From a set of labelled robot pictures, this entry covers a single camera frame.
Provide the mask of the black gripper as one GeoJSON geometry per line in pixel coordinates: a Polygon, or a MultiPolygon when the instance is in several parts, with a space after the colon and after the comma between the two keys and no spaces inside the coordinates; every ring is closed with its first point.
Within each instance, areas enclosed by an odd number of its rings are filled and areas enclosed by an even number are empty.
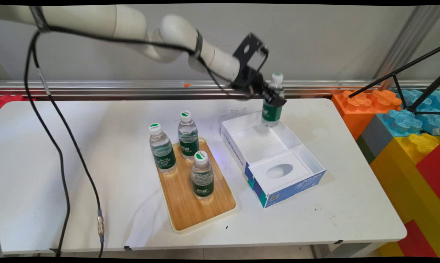
{"type": "Polygon", "coordinates": [[[275,89],[275,85],[265,82],[263,75],[249,66],[239,72],[230,87],[241,94],[241,99],[262,96],[265,104],[275,108],[283,107],[287,103],[284,89],[275,89]]]}

